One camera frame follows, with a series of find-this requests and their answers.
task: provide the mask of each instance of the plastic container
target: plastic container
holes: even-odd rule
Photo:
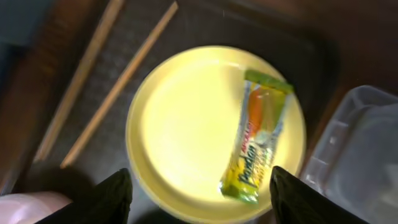
[[[55,192],[5,195],[0,197],[0,224],[33,224],[71,202]]]
[[[397,223],[398,97],[371,86],[348,92],[302,180],[369,223]]]

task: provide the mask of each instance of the wooden chopstick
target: wooden chopstick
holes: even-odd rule
[[[93,38],[87,46],[86,52],[80,60],[79,66],[73,75],[72,81],[65,92],[61,103],[59,104],[55,116],[53,117],[47,132],[39,146],[39,150],[35,155],[35,161],[44,160],[55,140],[57,139],[65,120],[68,118],[69,112],[76,101],[76,98],[86,81],[88,74],[95,63],[105,40],[114,24],[124,0],[110,0],[102,18],[93,34]]]
[[[138,66],[147,55],[148,51],[152,48],[155,41],[158,39],[159,35],[165,29],[166,25],[169,23],[175,12],[177,11],[178,6],[177,3],[174,2],[167,12],[163,15],[161,20],[155,26],[155,28],[151,31],[148,38],[146,38],[145,42],[141,45],[140,49],[137,51],[135,56],[131,59],[129,65],[121,74],[119,80],[112,87],[109,94],[106,96],[100,108],[98,108],[97,112],[92,117],[91,121],[88,123],[85,130],[79,136],[75,144],[70,149],[67,156],[61,163],[61,168],[64,168],[70,165],[79,155],[80,151],[86,146],[86,143],[93,135],[95,129],[98,127],[102,119],[105,117],[106,113],[119,96],[122,89],[126,86],[130,78],[133,76],[134,72],[137,70]]]

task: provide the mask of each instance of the pink object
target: pink object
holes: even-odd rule
[[[33,224],[71,202],[55,192],[5,195],[0,197],[0,224]]]

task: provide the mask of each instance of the snack bar wrapper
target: snack bar wrapper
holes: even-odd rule
[[[271,168],[293,88],[256,70],[244,74],[244,99],[229,166],[220,182],[224,196],[258,203],[259,186]]]

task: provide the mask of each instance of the clear plastic container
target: clear plastic container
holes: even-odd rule
[[[371,86],[348,92],[302,181],[369,223],[397,223],[398,97]]]

